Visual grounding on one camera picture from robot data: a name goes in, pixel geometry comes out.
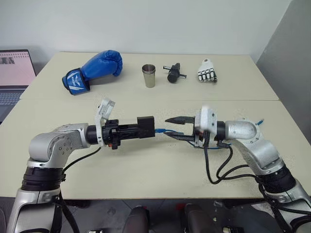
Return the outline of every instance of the laptop keyboard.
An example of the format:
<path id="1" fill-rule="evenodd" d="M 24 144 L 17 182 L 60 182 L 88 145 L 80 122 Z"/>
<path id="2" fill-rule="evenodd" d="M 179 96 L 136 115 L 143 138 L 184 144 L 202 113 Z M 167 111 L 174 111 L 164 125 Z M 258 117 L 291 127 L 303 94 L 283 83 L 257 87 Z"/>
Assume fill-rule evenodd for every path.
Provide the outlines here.
<path id="1" fill-rule="evenodd" d="M 0 105 L 15 105 L 22 93 L 0 93 Z"/>

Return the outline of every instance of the white wall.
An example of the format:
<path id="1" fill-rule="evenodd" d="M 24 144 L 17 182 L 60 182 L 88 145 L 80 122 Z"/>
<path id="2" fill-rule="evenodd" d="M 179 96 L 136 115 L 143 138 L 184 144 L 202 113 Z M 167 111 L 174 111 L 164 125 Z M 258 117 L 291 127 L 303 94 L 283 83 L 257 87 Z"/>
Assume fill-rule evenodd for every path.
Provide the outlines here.
<path id="1" fill-rule="evenodd" d="M 0 49 L 250 54 L 254 61 L 291 0 L 0 0 Z"/>

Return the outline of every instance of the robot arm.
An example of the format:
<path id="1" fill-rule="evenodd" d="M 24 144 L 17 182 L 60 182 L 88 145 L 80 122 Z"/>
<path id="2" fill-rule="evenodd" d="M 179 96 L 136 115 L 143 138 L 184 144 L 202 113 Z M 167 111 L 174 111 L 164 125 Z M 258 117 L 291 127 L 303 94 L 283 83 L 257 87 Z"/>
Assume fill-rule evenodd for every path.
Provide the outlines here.
<path id="1" fill-rule="evenodd" d="M 32 139 L 30 158 L 22 187 L 17 191 L 7 233 L 60 231 L 60 183 L 65 179 L 63 168 L 74 150 L 93 144 L 108 145 L 115 150 L 121 140 L 155 136 L 153 116 L 138 117 L 137 124 L 119 125 L 117 119 L 108 120 L 113 106 L 110 100 L 103 100 L 95 117 L 96 125 L 64 125 Z M 98 115 L 106 120 L 104 125 Z"/>
<path id="2" fill-rule="evenodd" d="M 217 121 L 217 114 L 207 108 L 202 108 L 195 117 L 178 116 L 166 122 L 193 123 L 192 135 L 165 134 L 189 141 L 195 148 L 204 147 L 204 131 L 210 135 L 210 144 L 220 146 L 223 140 L 229 140 L 254 172 L 259 189 L 270 203 L 281 229 L 284 232 L 311 232 L 311 198 L 286 168 L 275 146 L 264 139 L 257 124 L 245 119 Z"/>

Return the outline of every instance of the white robotic hand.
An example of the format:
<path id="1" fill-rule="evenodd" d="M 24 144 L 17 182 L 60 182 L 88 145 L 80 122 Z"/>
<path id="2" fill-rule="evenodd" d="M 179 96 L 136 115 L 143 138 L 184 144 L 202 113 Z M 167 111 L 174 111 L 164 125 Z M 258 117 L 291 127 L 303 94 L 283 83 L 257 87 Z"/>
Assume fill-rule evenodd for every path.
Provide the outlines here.
<path id="1" fill-rule="evenodd" d="M 198 78 L 200 82 L 213 81 L 217 82 L 217 76 L 214 70 L 214 65 L 210 59 L 206 58 L 203 60 L 199 70 Z"/>

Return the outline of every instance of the laptop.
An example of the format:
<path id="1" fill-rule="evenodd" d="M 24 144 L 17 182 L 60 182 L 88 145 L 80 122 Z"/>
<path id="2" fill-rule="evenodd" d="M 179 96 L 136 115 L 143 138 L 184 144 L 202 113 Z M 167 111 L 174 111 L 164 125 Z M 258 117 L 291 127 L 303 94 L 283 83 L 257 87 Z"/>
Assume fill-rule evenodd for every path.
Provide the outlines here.
<path id="1" fill-rule="evenodd" d="M 0 50 L 0 123 L 34 79 L 28 50 Z"/>

